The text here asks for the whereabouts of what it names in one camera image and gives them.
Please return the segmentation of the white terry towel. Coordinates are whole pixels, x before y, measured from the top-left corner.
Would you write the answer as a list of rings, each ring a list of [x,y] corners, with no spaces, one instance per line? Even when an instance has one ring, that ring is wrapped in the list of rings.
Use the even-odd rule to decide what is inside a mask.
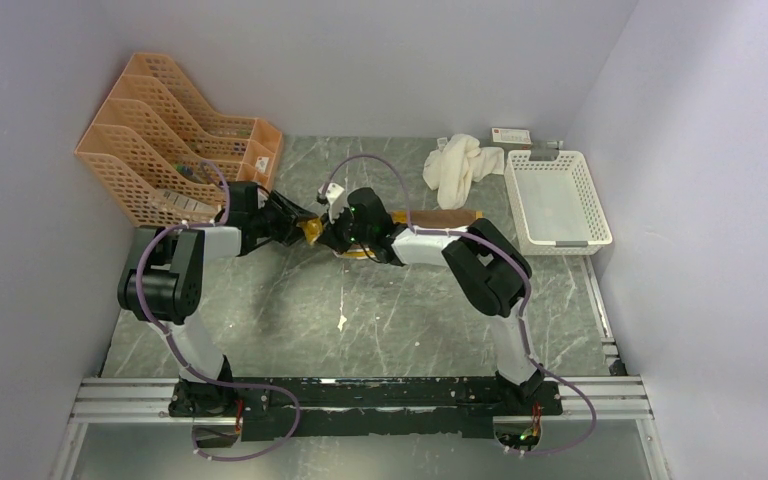
[[[441,209],[460,209],[473,183],[491,174],[503,174],[504,159],[502,148],[482,147],[476,137],[455,134],[442,149],[429,153],[423,166],[423,180],[429,189],[436,191]]]

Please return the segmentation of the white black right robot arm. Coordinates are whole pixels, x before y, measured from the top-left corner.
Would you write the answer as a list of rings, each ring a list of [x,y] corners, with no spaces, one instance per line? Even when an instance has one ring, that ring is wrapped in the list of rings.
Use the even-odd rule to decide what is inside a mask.
[[[510,413],[522,414],[538,399],[545,375],[533,354],[526,305],[530,265],[486,218],[467,226],[424,228],[398,222],[375,192],[347,192],[336,183],[317,195],[327,211],[317,243],[337,253],[360,248],[376,263],[447,268],[479,313],[488,317],[496,355],[499,398]]]

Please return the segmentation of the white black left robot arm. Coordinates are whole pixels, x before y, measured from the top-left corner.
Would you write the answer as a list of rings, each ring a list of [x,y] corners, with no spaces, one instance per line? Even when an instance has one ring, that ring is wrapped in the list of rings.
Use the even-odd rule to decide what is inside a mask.
[[[223,192],[225,206],[204,222],[138,227],[117,287],[120,307],[157,332],[178,362],[173,417],[222,416],[243,406],[230,363],[198,314],[205,264],[272,242],[291,246],[304,237],[301,223],[316,216],[252,181]]]

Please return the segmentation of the yellow brown bear towel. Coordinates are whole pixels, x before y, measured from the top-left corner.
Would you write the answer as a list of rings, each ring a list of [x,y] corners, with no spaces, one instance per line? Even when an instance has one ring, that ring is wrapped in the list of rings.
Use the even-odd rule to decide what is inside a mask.
[[[468,226],[473,221],[483,218],[484,214],[478,210],[421,210],[412,212],[413,223],[421,228],[444,229]],[[308,244],[314,245],[324,235],[325,227],[321,219],[300,221],[297,226],[304,233]],[[345,252],[335,252],[335,256],[350,259],[375,259],[375,255],[368,247],[352,244]]]

